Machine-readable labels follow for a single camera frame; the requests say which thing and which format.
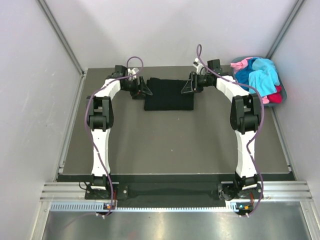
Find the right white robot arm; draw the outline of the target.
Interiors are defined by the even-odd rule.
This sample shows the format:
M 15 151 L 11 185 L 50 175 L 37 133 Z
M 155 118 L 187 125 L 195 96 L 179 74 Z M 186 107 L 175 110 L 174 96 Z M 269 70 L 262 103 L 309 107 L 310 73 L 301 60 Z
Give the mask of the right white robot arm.
M 222 76 L 218 59 L 208 61 L 206 65 L 196 58 L 193 61 L 195 71 L 189 75 L 182 94 L 200 93 L 205 87 L 214 87 L 224 94 L 231 103 L 230 125 L 237 140 L 237 166 L 231 184 L 223 184 L 219 190 L 222 199 L 230 201 L 236 197 L 245 198 L 258 190 L 259 171 L 255 163 L 255 138 L 258 133 L 263 104 L 256 93 L 249 93 L 232 76 Z

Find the black t shirt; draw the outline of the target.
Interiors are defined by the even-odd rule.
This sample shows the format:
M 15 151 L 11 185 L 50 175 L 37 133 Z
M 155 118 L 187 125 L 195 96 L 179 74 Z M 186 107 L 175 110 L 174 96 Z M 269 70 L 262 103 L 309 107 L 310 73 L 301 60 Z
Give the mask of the black t shirt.
M 194 109 L 194 94 L 181 93 L 186 80 L 159 79 L 151 77 L 147 87 L 152 95 L 146 95 L 145 111 L 192 111 Z

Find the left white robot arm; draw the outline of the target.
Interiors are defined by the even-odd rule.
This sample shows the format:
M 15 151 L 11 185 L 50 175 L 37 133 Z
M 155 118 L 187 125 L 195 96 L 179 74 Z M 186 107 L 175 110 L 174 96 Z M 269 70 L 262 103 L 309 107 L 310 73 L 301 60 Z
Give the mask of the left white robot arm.
M 92 180 L 87 190 L 101 199 L 114 199 L 114 187 L 109 164 L 109 137 L 114 125 L 112 100 L 120 91 L 127 91 L 139 97 L 152 95 L 142 76 L 142 68 L 128 68 L 116 65 L 101 88 L 86 99 L 84 117 L 85 130 L 93 147 Z

